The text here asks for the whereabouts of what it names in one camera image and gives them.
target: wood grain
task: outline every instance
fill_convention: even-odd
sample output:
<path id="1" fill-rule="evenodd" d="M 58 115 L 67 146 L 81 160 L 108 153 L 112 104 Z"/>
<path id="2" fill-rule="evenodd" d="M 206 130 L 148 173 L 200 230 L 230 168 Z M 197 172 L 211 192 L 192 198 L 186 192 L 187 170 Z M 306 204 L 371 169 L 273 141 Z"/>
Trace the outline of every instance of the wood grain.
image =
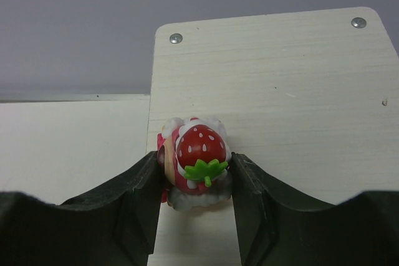
<path id="1" fill-rule="evenodd" d="M 354 17 L 367 26 L 352 27 Z M 175 32 L 182 43 L 169 42 Z M 162 26 L 147 151 L 156 149 L 167 119 L 191 115 L 218 117 L 233 151 L 321 200 L 336 204 L 365 189 L 399 189 L 399 58 L 372 9 Z M 233 212 L 225 221 L 219 213 L 210 230 L 225 221 L 235 230 Z M 190 235 L 205 242 L 207 229 Z M 229 246 L 236 249 L 236 240 Z"/>

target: pink toy figure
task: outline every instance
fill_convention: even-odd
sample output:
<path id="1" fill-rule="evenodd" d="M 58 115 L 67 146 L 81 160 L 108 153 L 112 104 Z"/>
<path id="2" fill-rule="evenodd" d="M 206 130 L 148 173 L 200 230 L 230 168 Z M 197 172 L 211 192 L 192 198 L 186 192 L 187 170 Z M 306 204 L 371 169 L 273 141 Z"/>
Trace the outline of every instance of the pink toy figure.
<path id="1" fill-rule="evenodd" d="M 216 118 L 172 118 L 158 134 L 158 162 L 169 182 L 163 202 L 179 211 L 208 207 L 231 196 L 231 152 Z"/>

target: screw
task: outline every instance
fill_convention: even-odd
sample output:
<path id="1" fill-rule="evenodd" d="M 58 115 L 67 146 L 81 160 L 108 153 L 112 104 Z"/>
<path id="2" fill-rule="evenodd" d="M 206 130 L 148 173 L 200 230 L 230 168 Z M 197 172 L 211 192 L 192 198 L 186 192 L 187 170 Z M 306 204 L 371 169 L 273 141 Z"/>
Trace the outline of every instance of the screw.
<path id="1" fill-rule="evenodd" d="M 179 44 L 183 40 L 183 36 L 181 34 L 172 34 L 169 38 L 169 41 L 172 44 Z"/>
<path id="2" fill-rule="evenodd" d="M 364 28 L 364 27 L 366 27 L 367 22 L 363 18 L 356 17 L 356 18 L 352 19 L 351 24 L 355 28 Z"/>

